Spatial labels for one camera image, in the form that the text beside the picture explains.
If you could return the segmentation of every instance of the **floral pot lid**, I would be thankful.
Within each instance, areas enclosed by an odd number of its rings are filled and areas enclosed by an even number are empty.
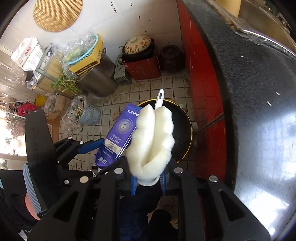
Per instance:
[[[147,36],[137,36],[132,37],[124,46],[124,52],[126,54],[136,54],[139,53],[146,48],[151,43],[151,38]]]

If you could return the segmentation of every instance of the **white handle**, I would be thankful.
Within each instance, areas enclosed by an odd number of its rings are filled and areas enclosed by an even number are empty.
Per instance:
[[[165,96],[165,93],[164,93],[163,89],[160,89],[160,91],[158,92],[158,95],[157,95],[154,110],[156,110],[157,108],[159,108],[163,105],[164,96]]]

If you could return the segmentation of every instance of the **granite countertop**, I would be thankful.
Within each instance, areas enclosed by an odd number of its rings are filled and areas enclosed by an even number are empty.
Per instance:
[[[274,239],[296,207],[296,58],[238,35],[203,0],[183,0],[223,101],[226,183]]]

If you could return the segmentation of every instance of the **round bamboo mat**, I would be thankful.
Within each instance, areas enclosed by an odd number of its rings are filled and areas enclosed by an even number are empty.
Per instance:
[[[83,0],[37,0],[33,16],[37,25],[50,32],[69,28],[78,18]]]

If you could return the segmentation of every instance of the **silver rivet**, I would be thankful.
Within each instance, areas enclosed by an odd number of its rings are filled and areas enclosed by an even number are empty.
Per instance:
[[[80,178],[81,183],[87,183],[89,181],[89,178],[87,176],[83,176]]]
[[[213,183],[217,182],[218,181],[218,177],[214,176],[214,175],[211,175],[209,176],[209,180]]]
[[[175,173],[178,173],[178,174],[181,174],[181,173],[183,172],[183,169],[180,168],[180,167],[176,167],[176,168],[174,169],[174,172],[175,172]]]
[[[118,167],[114,170],[115,174],[121,174],[123,173],[123,169],[121,167]]]

